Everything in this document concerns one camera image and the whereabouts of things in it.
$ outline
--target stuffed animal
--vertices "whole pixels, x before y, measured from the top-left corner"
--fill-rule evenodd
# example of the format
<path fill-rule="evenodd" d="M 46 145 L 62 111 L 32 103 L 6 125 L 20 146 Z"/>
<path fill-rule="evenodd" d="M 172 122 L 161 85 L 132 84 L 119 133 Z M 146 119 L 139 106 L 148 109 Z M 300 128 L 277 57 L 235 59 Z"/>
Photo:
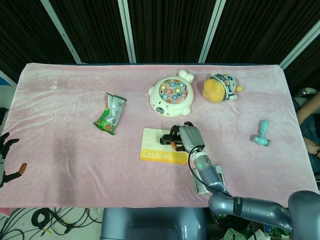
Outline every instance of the stuffed animal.
<path fill-rule="evenodd" d="M 5 159 L 9 152 L 10 146 L 19 141 L 19 138 L 15 138 L 15 139 L 10 139 L 5 143 L 5 140 L 7 137 L 9 137 L 8 132 L 0 137 L 0 188 L 2 188 L 4 183 L 10 182 L 13 179 L 21 177 L 21 175 L 24 174 L 27 168 L 27 164 L 23 163 L 17 172 L 6 175 Z"/>
<path fill-rule="evenodd" d="M 213 103 L 220 103 L 222 100 L 236 99 L 235 92 L 242 92 L 243 90 L 244 87 L 237 86 L 233 76 L 214 73 L 204 82 L 202 95 Z"/>
<path fill-rule="evenodd" d="M 185 70 L 179 76 L 168 76 L 148 89 L 152 109 L 162 117 L 176 118 L 191 112 L 194 91 L 191 83 L 194 76 Z"/>

